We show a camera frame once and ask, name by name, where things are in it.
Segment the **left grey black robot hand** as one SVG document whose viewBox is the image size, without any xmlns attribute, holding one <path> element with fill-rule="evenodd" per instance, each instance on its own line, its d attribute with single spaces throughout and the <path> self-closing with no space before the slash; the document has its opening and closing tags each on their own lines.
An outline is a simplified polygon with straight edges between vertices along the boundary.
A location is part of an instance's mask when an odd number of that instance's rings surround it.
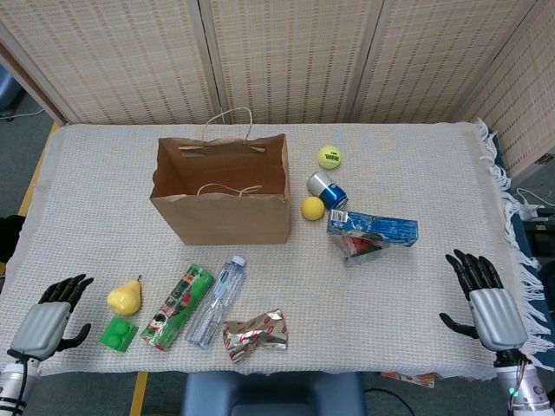
<svg viewBox="0 0 555 416">
<path fill-rule="evenodd" d="M 73 338 L 64 338 L 69 319 L 93 277 L 80 274 L 52 283 L 33 305 L 17 330 L 7 354 L 18 361 L 46 361 L 57 352 L 79 347 L 92 324 L 86 323 Z"/>
</svg>

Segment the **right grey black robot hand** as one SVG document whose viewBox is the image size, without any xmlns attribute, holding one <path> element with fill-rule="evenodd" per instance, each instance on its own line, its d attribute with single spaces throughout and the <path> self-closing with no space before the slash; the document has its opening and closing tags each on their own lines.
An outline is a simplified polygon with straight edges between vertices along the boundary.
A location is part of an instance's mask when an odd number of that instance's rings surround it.
<svg viewBox="0 0 555 416">
<path fill-rule="evenodd" d="M 472 325 L 454 321 L 441 313 L 440 319 L 455 333 L 480 340 L 494 353 L 517 350 L 528 340 L 528 333 L 511 292 L 505 289 L 494 265 L 483 256 L 455 250 L 446 255 L 467 300 Z"/>
</svg>

